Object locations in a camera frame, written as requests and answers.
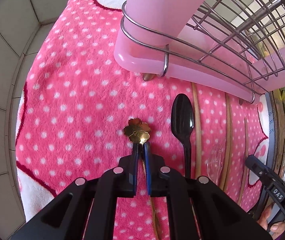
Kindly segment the pink polka dot cloth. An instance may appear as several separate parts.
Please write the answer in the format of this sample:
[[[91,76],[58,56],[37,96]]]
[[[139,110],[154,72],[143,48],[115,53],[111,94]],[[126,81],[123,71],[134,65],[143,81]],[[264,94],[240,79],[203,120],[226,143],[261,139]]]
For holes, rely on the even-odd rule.
[[[114,58],[125,0],[69,0],[52,26],[27,75],[17,114],[15,154],[27,221],[75,179],[91,180],[132,151],[124,135],[128,120],[150,129],[151,149],[184,172],[183,147],[171,132],[174,98],[193,103],[188,81],[163,77],[144,81]],[[213,147],[226,142],[225,92],[196,85],[202,133],[202,172]],[[260,109],[230,97],[232,148],[225,193],[237,203],[248,121],[248,155],[266,153]],[[240,207],[257,203],[262,184],[245,180]]]

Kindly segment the gold flower spoon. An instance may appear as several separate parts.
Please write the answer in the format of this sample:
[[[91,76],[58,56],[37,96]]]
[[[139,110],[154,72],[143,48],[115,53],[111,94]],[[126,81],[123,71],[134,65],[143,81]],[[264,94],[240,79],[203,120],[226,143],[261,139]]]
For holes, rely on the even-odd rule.
[[[128,125],[123,129],[125,136],[129,137],[130,141],[136,144],[143,145],[150,139],[151,129],[146,122],[142,122],[139,118],[128,120]],[[152,225],[156,239],[161,239],[162,229],[155,209],[154,200],[149,197],[152,211]]]

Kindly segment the clear plastic spoon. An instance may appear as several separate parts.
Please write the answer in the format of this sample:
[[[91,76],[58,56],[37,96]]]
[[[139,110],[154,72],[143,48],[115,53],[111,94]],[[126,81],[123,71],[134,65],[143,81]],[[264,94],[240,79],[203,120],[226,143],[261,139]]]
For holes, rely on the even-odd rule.
[[[223,164],[224,164],[224,145],[218,142],[211,151],[206,167],[207,176],[216,185],[219,185]]]

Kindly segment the black plastic spoon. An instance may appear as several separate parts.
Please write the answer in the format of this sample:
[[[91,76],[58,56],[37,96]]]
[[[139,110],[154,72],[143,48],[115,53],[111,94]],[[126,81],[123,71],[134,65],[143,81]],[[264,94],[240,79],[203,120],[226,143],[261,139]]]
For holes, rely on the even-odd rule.
[[[184,149],[185,177],[191,178],[191,141],[194,128],[194,113],[190,99],[185,94],[178,94],[171,110],[171,132]]]

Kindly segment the brown wooden chopstick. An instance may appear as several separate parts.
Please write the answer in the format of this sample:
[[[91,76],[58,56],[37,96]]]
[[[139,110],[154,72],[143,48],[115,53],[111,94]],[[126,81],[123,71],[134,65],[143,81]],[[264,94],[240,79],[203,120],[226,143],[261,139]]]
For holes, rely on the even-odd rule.
[[[225,95],[226,102],[226,142],[225,142],[225,156],[223,162],[223,168],[221,178],[219,182],[219,188],[226,191],[229,163],[231,160],[231,148],[232,148],[232,116],[231,116],[231,104],[228,94]]]
[[[243,158],[243,173],[242,173],[242,180],[241,180],[241,188],[239,191],[239,197],[237,200],[237,204],[240,206],[242,202],[244,187],[245,187],[245,180],[247,176],[247,167],[245,165],[245,160],[248,157],[248,144],[249,144],[249,136],[248,136],[248,121],[247,118],[244,119],[244,126],[245,126],[245,151],[244,151],[244,158]]]

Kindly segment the light wooden chopstick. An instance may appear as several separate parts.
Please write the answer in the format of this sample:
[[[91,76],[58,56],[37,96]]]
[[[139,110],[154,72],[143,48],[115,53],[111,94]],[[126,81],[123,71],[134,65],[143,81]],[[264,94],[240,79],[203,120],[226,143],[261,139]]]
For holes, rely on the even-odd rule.
[[[195,167],[195,178],[198,178],[202,172],[202,133],[201,133],[201,121],[200,121],[200,110],[198,103],[198,95],[196,84],[191,83],[193,103],[194,103],[194,126],[196,134],[196,167]]]

